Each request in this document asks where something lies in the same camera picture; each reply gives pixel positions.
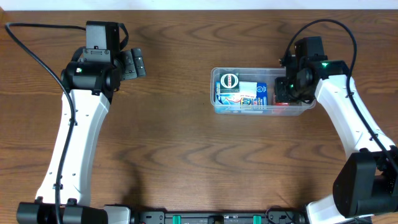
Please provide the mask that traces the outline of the red small box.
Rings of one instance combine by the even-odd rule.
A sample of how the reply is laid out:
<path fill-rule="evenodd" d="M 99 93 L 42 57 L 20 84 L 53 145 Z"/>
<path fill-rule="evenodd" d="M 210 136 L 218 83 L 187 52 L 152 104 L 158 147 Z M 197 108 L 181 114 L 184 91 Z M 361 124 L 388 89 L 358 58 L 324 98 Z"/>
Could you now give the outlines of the red small box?
<path fill-rule="evenodd" d="M 301 103 L 297 103 L 297 102 L 274 102 L 273 106 L 301 106 Z"/>

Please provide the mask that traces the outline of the white green Panadol box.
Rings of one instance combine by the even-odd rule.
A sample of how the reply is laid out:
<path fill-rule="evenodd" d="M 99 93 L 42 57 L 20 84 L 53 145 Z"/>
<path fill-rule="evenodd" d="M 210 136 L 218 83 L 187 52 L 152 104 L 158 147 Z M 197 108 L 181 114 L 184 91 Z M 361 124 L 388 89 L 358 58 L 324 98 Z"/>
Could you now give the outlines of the white green Panadol box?
<path fill-rule="evenodd" d="M 256 98 L 257 82 L 240 82 L 239 96 L 241 98 Z"/>

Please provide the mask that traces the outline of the dark green round-logo box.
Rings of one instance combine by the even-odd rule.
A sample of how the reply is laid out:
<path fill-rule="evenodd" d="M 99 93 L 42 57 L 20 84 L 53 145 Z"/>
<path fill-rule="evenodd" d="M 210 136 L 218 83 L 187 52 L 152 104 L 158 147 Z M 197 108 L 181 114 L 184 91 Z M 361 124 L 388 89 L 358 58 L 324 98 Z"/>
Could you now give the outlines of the dark green round-logo box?
<path fill-rule="evenodd" d="M 220 76 L 220 93 L 239 92 L 239 74 L 225 73 Z"/>

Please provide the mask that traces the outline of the blue Cool Fever box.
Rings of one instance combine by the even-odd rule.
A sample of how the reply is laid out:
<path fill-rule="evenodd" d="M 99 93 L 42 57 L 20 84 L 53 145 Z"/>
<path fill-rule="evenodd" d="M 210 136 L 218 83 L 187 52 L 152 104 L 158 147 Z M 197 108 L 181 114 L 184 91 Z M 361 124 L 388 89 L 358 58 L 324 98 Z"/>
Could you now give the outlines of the blue Cool Fever box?
<path fill-rule="evenodd" d="M 257 82 L 256 98 L 241 98 L 237 93 L 220 93 L 220 82 L 215 83 L 215 102 L 218 105 L 264 106 L 267 105 L 267 84 Z"/>

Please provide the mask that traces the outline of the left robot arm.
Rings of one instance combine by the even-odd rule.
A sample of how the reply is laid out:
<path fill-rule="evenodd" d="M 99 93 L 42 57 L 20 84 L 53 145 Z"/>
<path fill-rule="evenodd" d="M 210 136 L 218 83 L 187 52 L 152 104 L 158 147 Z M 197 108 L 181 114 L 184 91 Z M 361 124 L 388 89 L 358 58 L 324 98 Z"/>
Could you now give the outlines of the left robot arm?
<path fill-rule="evenodd" d="M 19 204 L 19 223 L 137 223 L 126 205 L 93 208 L 91 175 L 96 145 L 113 95 L 123 81 L 146 75 L 142 52 L 127 49 L 118 22 L 89 21 L 86 44 L 61 75 L 62 118 L 45 178 L 33 202 Z"/>

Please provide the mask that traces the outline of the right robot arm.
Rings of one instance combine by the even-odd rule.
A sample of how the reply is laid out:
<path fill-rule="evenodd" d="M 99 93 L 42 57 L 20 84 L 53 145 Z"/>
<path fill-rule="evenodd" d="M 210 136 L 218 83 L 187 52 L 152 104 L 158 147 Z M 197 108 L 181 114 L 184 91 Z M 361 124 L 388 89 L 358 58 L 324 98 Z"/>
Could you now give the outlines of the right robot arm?
<path fill-rule="evenodd" d="M 333 193 L 306 206 L 309 223 L 353 223 L 397 211 L 397 147 L 377 125 L 361 100 L 349 68 L 329 60 L 320 37 L 302 38 L 295 53 L 280 63 L 276 103 L 317 101 L 328 113 L 347 161 L 333 183 Z"/>

